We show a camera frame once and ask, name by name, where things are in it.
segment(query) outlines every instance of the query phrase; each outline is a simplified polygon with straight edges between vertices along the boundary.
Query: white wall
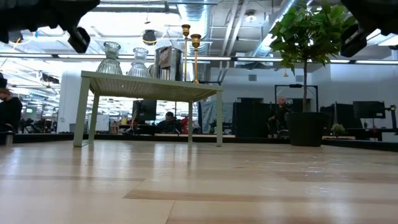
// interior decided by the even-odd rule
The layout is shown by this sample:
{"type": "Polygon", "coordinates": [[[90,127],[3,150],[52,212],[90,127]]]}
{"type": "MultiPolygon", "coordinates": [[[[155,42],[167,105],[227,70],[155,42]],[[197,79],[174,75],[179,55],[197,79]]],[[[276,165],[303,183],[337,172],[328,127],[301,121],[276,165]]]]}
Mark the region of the white wall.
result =
{"type": "MultiPolygon", "coordinates": [[[[290,69],[286,70],[288,77],[284,77],[285,70],[280,69],[254,69],[230,68],[224,78],[222,87],[223,101],[225,103],[235,102],[238,98],[263,98],[264,103],[275,102],[275,85],[296,84],[295,77],[290,69]],[[248,75],[257,75],[256,82],[250,82],[248,75]]],[[[302,69],[295,71],[296,75],[303,75],[302,69]]],[[[217,80],[218,68],[211,68],[212,80],[217,80]]],[[[311,74],[308,74],[308,84],[311,83],[311,74]]],[[[303,98],[303,89],[289,87],[278,87],[278,96],[286,98],[303,98]]],[[[308,92],[308,99],[311,99],[312,110],[315,111],[315,96],[308,92]]]]}
{"type": "Polygon", "coordinates": [[[69,132],[69,124],[76,123],[81,85],[80,70],[66,70],[62,74],[57,133],[69,132]]]}
{"type": "MultiPolygon", "coordinates": [[[[384,101],[386,106],[398,105],[397,71],[397,67],[391,65],[332,64],[313,72],[312,83],[319,85],[320,106],[329,106],[336,101],[347,104],[384,101]]],[[[392,128],[390,112],[386,111],[386,119],[375,119],[375,125],[392,128]]],[[[398,136],[384,133],[383,141],[398,141],[398,136]]]]}

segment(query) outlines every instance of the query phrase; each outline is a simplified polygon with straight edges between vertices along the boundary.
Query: brass candle holder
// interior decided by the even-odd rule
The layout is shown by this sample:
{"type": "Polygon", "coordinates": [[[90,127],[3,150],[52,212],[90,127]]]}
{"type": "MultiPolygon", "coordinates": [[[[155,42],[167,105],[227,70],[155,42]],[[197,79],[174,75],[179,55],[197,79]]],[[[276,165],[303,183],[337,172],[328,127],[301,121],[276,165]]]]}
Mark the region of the brass candle holder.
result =
{"type": "Polygon", "coordinates": [[[182,34],[185,36],[185,63],[184,63],[184,81],[187,81],[187,42],[188,42],[188,35],[189,35],[189,28],[191,28],[190,25],[184,24],[181,26],[182,27],[182,34]]]}
{"type": "Polygon", "coordinates": [[[199,35],[199,34],[191,35],[192,46],[195,48],[195,80],[193,81],[194,83],[199,83],[199,80],[198,80],[198,47],[200,46],[200,38],[201,38],[201,35],[199,35]]]}

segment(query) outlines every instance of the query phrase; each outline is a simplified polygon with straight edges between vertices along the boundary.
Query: computer monitor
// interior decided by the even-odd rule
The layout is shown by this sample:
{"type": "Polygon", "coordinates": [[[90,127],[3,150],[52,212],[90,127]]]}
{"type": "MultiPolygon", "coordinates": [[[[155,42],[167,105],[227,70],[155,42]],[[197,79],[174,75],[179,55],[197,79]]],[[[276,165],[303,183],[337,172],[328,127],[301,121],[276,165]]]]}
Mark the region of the computer monitor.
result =
{"type": "Polygon", "coordinates": [[[132,113],[138,110],[138,121],[155,121],[156,120],[156,104],[157,100],[136,100],[132,104],[132,113]]]}
{"type": "Polygon", "coordinates": [[[386,118],[383,101],[354,101],[355,118],[386,118]]]}

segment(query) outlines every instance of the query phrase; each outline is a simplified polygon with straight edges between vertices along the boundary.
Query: clear glass vase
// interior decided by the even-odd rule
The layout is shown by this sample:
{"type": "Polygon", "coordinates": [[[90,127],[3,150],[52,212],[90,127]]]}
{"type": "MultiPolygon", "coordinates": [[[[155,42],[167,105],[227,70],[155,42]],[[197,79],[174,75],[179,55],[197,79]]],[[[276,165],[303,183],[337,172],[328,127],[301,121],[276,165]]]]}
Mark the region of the clear glass vase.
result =
{"type": "Polygon", "coordinates": [[[136,47],[134,52],[134,61],[131,63],[130,71],[127,75],[132,77],[150,78],[148,68],[145,66],[148,50],[142,47],[136,47]]]}
{"type": "Polygon", "coordinates": [[[116,60],[120,50],[120,45],[115,42],[105,42],[104,51],[106,59],[104,59],[97,68],[97,72],[123,75],[120,63],[116,60]]]}

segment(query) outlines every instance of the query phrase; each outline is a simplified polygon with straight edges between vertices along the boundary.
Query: light wood floorboard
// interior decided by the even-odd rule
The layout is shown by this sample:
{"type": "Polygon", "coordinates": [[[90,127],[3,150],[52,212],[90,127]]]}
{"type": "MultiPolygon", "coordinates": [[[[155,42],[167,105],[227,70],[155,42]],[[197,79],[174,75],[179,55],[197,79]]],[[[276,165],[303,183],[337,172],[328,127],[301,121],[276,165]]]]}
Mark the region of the light wood floorboard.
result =
{"type": "Polygon", "coordinates": [[[1,223],[398,223],[398,154],[71,141],[0,147],[1,223]]]}

